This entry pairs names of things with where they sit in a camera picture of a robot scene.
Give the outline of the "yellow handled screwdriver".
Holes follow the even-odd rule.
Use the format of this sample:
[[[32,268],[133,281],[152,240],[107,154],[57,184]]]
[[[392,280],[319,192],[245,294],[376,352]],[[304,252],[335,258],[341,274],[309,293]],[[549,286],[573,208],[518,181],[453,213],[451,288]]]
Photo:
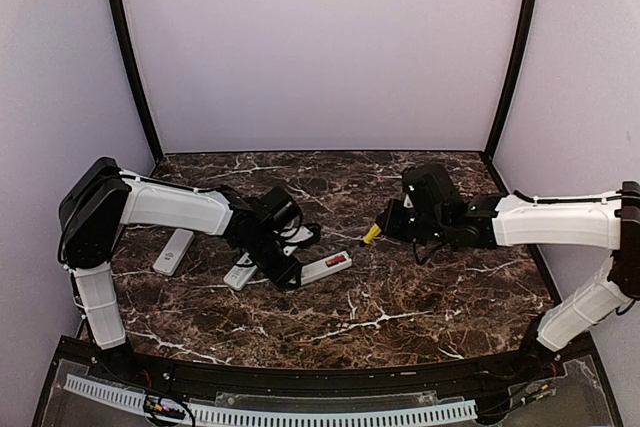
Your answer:
[[[378,224],[373,224],[368,232],[361,238],[362,246],[372,245],[383,234],[382,228]]]

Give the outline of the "white button remote control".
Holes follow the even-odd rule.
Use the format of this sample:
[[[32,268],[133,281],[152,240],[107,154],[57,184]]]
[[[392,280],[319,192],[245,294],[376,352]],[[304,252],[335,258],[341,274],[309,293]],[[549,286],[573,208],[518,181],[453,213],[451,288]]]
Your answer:
[[[330,258],[335,257],[336,255],[344,255],[348,258],[348,261],[344,264],[328,268],[325,262]],[[301,270],[301,285],[306,286],[312,282],[347,269],[352,266],[352,262],[353,260],[350,255],[346,251],[341,251],[326,258],[304,265]]]

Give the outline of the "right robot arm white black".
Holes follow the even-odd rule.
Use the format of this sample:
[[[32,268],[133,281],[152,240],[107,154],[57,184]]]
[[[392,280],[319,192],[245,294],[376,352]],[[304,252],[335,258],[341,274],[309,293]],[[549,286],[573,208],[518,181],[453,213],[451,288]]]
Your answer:
[[[524,348],[510,360],[521,381],[534,379],[558,352],[613,312],[639,300],[639,185],[581,196],[539,197],[519,191],[464,198],[446,168],[426,164],[401,176],[365,239],[383,235],[413,247],[494,249],[592,247],[607,251],[601,267],[573,294],[534,320]]]

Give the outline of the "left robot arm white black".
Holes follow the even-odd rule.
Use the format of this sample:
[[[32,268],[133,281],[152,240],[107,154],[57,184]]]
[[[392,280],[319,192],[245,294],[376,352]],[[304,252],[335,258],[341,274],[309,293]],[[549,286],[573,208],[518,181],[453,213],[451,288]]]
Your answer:
[[[111,267],[127,228],[220,237],[247,253],[275,286],[296,289],[302,265],[286,252],[282,233],[298,215],[297,204],[281,188],[246,197],[228,186],[181,186],[123,170],[109,157],[96,160],[59,206],[57,260],[71,273],[93,340],[104,351],[103,368],[120,383],[134,382],[141,374],[140,359],[123,346],[127,334]]]

